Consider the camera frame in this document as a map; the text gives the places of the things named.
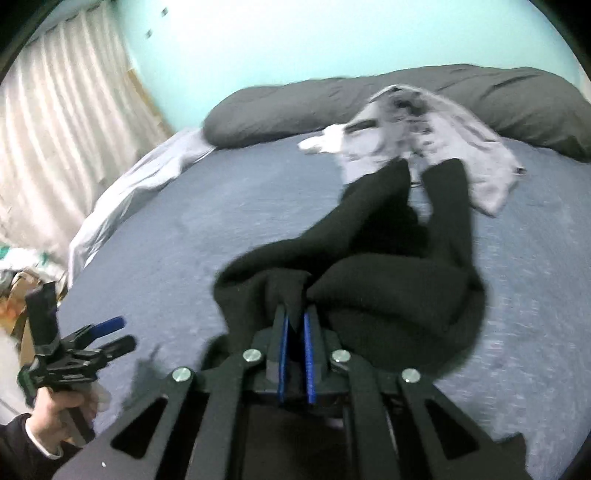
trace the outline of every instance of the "white cuff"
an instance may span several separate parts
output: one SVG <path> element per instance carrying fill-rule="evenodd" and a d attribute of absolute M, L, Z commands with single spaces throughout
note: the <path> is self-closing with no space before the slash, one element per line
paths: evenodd
<path fill-rule="evenodd" d="M 37 449 L 45 457 L 49 458 L 49 460 L 58 460 L 58 459 L 60 459 L 64 455 L 64 451 L 61 449 L 61 445 L 58 445 L 57 446 L 57 454 L 56 455 L 54 455 L 52 453 L 49 453 L 47 451 L 47 449 L 41 443 L 39 443 L 39 440 L 37 440 L 35 438 L 35 436 L 31 433 L 31 430 L 29 429 L 29 424 L 28 424 L 27 421 L 25 421 L 25 431 L 27 432 L 28 437 L 31 439 L 31 441 L 33 442 L 33 444 L 35 444 L 35 446 L 37 447 Z"/>

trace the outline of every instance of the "black sleeve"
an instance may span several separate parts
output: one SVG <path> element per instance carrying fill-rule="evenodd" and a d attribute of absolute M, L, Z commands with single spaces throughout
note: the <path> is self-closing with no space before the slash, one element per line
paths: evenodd
<path fill-rule="evenodd" d="M 45 457 L 25 430 L 29 414 L 0 425 L 0 478 L 2 480 L 50 480 L 59 467 L 70 460 L 79 448 L 62 442 L 64 455 L 58 460 Z"/>

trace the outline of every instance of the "blue strip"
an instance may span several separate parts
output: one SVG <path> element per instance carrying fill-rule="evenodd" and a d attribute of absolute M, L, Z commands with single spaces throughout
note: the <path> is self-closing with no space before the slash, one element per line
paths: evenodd
<path fill-rule="evenodd" d="M 285 400 L 285 381 L 287 380 L 287 334 L 289 332 L 290 323 L 287 315 L 283 319 L 283 335 L 281 336 L 281 350 L 279 357 L 279 403 Z"/>
<path fill-rule="evenodd" d="M 306 391 L 308 403 L 316 403 L 316 387 L 314 386 L 314 350 L 312 350 L 312 337 L 310 332 L 310 317 L 304 314 L 304 353 L 306 355 Z"/>
<path fill-rule="evenodd" d="M 116 332 L 117 330 L 121 330 L 124 326 L 125 319 L 123 317 L 115 317 L 111 320 L 107 320 L 106 322 L 94 325 L 89 332 L 91 337 L 96 340 L 97 338 L 101 338 L 110 333 Z"/>

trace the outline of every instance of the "turquoise wall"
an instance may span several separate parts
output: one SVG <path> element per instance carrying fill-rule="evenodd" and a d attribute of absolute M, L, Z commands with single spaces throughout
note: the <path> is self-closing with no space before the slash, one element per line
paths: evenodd
<path fill-rule="evenodd" d="M 117 0 L 116 10 L 175 129 L 245 86 L 423 65 L 531 66 L 579 86 L 573 53 L 528 0 Z"/>

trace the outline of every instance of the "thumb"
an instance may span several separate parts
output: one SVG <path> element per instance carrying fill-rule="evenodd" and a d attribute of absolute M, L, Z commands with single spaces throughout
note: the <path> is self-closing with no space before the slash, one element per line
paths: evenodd
<path fill-rule="evenodd" d="M 48 407 L 50 411 L 57 413 L 67 408 L 80 407 L 84 401 L 84 395 L 79 392 L 51 392 Z"/>

